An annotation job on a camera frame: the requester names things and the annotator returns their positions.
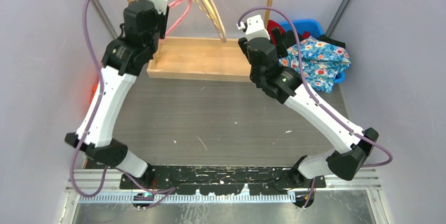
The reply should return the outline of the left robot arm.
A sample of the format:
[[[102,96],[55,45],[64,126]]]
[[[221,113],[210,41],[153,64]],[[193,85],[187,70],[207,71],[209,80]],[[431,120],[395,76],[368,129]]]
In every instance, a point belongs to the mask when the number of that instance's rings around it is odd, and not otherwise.
[[[74,133],[67,133],[65,142],[93,160],[120,169],[133,177],[141,189],[153,183],[151,164],[133,154],[113,138],[113,130],[122,104],[142,67],[152,60],[158,40],[164,37],[167,14],[148,0],[132,1],[123,11],[121,34],[106,47],[98,84],[84,122]]]

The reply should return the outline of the blue floral skirt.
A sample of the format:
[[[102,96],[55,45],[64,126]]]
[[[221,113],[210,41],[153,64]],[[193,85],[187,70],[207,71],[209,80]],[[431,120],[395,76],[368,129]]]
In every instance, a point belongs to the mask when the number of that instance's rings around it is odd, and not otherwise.
[[[279,64],[300,72],[298,48],[301,52],[303,74],[306,82],[316,91],[331,93],[336,76],[351,66],[345,48],[308,37],[287,49],[288,55],[279,59]]]

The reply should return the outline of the red pleated skirt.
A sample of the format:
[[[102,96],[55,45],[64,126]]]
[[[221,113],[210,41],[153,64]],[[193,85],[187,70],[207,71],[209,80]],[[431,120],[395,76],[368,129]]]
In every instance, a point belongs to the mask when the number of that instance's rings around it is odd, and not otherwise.
[[[277,42],[284,42],[284,44],[288,47],[296,44],[293,32],[291,30],[285,30],[279,23],[275,21],[268,21],[267,31],[274,45],[277,45]]]

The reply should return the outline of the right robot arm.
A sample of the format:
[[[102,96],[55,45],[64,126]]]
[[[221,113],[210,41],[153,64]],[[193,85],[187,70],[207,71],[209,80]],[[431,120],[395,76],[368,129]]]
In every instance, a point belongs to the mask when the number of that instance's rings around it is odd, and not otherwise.
[[[378,132],[349,122],[303,83],[294,69],[280,66],[277,48],[268,38],[242,37],[238,45],[251,66],[249,78],[256,87],[303,116],[334,147],[318,155],[302,156],[291,169],[293,183],[303,188],[313,178],[325,175],[351,181],[369,157]]]

